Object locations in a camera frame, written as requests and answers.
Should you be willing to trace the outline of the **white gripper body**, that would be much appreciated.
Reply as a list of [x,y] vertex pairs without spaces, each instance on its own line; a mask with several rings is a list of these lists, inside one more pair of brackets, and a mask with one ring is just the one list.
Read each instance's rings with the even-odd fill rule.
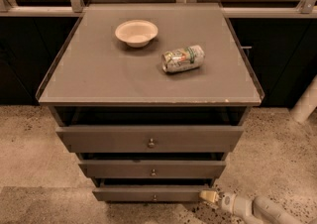
[[222,210],[233,213],[237,195],[231,192],[221,192],[219,206]]

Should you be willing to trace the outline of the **white cylindrical robot base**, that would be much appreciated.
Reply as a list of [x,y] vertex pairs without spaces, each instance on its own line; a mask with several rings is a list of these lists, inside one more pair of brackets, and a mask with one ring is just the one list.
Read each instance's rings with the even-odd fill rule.
[[317,75],[313,78],[304,93],[290,110],[292,118],[298,122],[305,122],[317,108]]

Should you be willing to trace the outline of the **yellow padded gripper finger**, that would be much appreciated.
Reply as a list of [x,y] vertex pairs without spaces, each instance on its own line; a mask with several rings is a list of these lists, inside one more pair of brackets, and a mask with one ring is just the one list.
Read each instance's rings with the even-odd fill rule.
[[202,190],[199,197],[207,202],[217,204],[219,201],[219,194],[213,190]]

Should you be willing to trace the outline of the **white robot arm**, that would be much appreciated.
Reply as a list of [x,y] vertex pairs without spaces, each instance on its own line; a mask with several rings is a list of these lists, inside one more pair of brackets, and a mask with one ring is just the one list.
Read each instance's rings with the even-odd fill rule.
[[199,197],[239,217],[246,224],[302,224],[281,206],[263,196],[247,199],[236,193],[202,190]]

